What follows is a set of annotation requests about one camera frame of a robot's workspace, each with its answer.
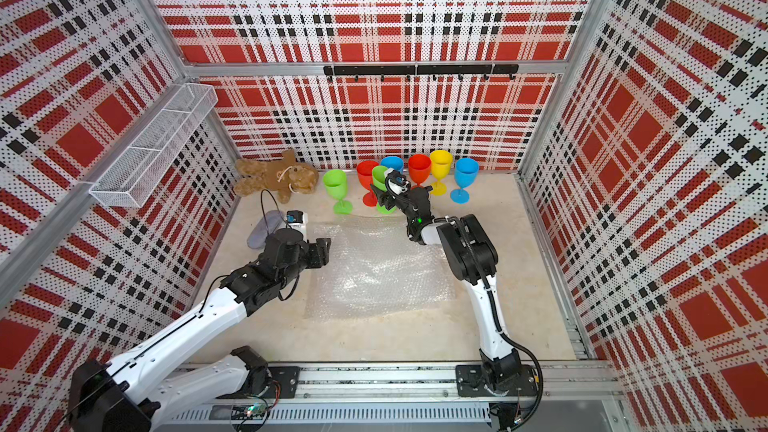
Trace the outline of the blue wine glass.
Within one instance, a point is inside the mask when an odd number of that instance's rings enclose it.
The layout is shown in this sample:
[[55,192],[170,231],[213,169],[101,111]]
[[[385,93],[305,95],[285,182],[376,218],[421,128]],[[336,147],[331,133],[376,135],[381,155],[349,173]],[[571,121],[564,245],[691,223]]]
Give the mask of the blue wine glass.
[[380,165],[402,172],[404,170],[405,163],[403,159],[398,156],[387,156],[380,161]]

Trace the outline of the red wine glass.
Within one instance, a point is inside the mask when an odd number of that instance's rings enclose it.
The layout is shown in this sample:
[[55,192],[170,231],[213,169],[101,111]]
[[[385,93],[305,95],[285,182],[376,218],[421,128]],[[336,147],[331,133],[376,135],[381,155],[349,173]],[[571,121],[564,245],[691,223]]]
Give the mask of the red wine glass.
[[432,162],[429,156],[416,154],[411,156],[407,162],[409,176],[415,187],[421,187],[431,174]]

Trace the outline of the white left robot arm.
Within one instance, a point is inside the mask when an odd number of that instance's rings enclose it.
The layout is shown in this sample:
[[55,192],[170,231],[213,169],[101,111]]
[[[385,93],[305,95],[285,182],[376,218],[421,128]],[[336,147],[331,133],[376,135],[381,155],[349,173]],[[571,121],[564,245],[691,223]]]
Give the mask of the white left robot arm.
[[301,231],[268,236],[258,258],[222,277],[204,300],[132,349],[73,373],[67,424],[75,431],[151,431],[166,420],[225,395],[259,395],[273,382],[267,361],[249,346],[182,375],[173,372],[224,331],[279,297],[306,269],[326,266],[331,241]]

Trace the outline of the light blue glass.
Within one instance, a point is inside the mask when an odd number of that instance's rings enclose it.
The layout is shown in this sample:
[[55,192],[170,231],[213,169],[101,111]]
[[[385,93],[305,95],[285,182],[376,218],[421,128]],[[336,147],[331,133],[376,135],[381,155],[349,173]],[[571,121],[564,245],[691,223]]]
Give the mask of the light blue glass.
[[457,204],[465,204],[470,200],[467,188],[471,186],[479,173],[479,164],[472,158],[459,159],[455,164],[454,178],[457,189],[453,190],[450,198]]

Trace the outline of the yellow glass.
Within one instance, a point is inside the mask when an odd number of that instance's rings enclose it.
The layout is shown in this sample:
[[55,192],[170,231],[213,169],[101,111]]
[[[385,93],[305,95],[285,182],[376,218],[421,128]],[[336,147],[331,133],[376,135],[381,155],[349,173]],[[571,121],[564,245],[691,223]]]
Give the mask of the yellow glass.
[[446,150],[435,150],[430,154],[430,160],[431,174],[435,179],[435,182],[432,184],[431,194],[442,196],[447,191],[443,180],[450,173],[453,163],[453,155]]

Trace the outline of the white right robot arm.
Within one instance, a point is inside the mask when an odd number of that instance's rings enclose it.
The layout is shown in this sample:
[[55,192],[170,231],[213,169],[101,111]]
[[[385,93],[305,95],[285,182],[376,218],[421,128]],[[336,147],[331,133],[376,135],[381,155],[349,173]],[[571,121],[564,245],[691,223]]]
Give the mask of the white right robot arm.
[[411,187],[400,174],[373,188],[378,205],[405,215],[411,241],[442,247],[451,272],[465,286],[479,331],[480,384],[492,395],[521,392],[540,399],[543,379],[538,359],[507,334],[497,290],[495,247],[474,215],[434,216],[429,191]]

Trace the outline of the bright green glass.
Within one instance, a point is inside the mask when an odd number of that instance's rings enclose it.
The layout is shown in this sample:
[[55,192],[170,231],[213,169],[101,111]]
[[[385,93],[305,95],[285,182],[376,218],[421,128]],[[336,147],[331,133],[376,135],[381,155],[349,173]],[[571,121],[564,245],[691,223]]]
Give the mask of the bright green glass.
[[353,205],[346,199],[348,194],[348,178],[343,170],[333,169],[323,175],[323,185],[328,195],[335,200],[333,211],[338,215],[348,215]]

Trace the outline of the pink red glass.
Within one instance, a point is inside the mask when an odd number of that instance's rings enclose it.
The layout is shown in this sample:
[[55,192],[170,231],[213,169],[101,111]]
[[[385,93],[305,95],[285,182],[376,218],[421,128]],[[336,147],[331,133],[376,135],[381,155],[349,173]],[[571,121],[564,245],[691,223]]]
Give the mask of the pink red glass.
[[356,172],[360,184],[366,190],[365,195],[362,198],[363,203],[368,207],[376,207],[377,198],[373,192],[373,169],[378,166],[378,163],[374,160],[365,160],[360,162],[356,167]]

